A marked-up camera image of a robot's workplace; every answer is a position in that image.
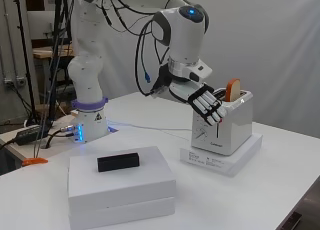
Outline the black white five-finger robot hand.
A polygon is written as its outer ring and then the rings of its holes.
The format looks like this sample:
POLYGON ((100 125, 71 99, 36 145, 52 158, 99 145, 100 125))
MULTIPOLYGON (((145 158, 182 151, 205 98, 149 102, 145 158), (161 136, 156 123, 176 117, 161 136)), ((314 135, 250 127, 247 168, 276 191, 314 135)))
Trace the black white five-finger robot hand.
POLYGON ((167 64, 159 68, 151 92, 156 94, 163 89, 167 89, 180 102, 189 104, 209 126, 220 123, 227 116, 227 110, 222 101, 214 96, 211 86, 176 77, 169 71, 167 64))

